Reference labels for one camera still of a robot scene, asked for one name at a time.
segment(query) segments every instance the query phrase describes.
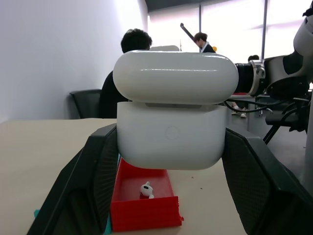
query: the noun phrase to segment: white earbud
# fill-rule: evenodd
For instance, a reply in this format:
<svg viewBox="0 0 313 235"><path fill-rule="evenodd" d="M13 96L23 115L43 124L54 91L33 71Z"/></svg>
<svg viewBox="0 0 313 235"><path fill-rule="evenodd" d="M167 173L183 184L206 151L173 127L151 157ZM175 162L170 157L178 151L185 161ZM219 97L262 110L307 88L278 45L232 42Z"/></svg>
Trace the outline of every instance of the white earbud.
<svg viewBox="0 0 313 235"><path fill-rule="evenodd" d="M153 188L150 186L150 182L148 181L146 184L141 186L140 194L145 197L154 198L153 196Z"/></svg>

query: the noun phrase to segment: beige table surface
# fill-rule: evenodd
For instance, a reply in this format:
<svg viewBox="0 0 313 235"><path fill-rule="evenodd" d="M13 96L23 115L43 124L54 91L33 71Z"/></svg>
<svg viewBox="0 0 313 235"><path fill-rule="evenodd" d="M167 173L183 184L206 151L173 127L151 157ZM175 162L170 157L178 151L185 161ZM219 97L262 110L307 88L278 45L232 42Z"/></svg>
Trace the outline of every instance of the beige table surface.
<svg viewBox="0 0 313 235"><path fill-rule="evenodd" d="M25 235L62 168L88 136L115 119L11 121L0 124L0 235ZM179 196L180 228L132 235L245 235L222 162L201 171L169 171Z"/></svg>

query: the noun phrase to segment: metal pole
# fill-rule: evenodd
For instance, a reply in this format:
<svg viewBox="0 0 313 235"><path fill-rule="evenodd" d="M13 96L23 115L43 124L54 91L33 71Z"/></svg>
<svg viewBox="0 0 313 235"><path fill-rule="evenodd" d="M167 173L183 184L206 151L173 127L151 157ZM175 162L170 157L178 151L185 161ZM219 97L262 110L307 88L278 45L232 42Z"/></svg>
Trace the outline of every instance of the metal pole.
<svg viewBox="0 0 313 235"><path fill-rule="evenodd" d="M266 23L268 17L268 0L264 0L264 17L263 17L263 34L262 34L262 53L261 59L264 59L264 52L265 52L265 37L266 37Z"/></svg>
<svg viewBox="0 0 313 235"><path fill-rule="evenodd" d="M310 107L303 186L313 196L313 102L311 102Z"/></svg>
<svg viewBox="0 0 313 235"><path fill-rule="evenodd" d="M201 3L199 3L199 32L201 32L201 28L202 28L202 12L201 12Z"/></svg>

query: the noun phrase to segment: red tray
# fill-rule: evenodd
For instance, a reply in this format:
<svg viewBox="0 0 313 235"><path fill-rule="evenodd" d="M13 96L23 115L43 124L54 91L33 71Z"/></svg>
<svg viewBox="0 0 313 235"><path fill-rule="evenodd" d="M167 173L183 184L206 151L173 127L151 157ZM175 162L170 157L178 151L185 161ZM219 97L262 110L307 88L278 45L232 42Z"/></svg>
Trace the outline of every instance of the red tray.
<svg viewBox="0 0 313 235"><path fill-rule="evenodd" d="M154 199L140 196L140 187L147 181ZM114 232L180 226L182 220L166 170L141 169L120 161L111 203Z"/></svg>

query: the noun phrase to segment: man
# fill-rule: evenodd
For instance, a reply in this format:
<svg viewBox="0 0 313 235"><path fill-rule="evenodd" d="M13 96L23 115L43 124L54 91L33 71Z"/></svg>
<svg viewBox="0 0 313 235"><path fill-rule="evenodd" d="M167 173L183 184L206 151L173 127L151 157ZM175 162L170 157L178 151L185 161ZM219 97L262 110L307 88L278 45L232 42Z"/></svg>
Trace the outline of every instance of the man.
<svg viewBox="0 0 313 235"><path fill-rule="evenodd" d="M130 29L124 35L121 41L123 53L131 50L149 50L152 44L151 37L140 29ZM128 101L116 89L113 81L113 71L106 78L99 101L99 116L100 118L116 118L117 103Z"/></svg>
<svg viewBox="0 0 313 235"><path fill-rule="evenodd" d="M260 58L259 58L258 55L251 55L251 56L249 56L249 58L248 58L248 62L249 62L250 60L260 60Z"/></svg>
<svg viewBox="0 0 313 235"><path fill-rule="evenodd" d="M206 41L207 39L207 34L205 33L197 33L195 35L195 43L197 44L198 47L201 48L201 53L215 53L214 49L211 47L209 42Z"/></svg>

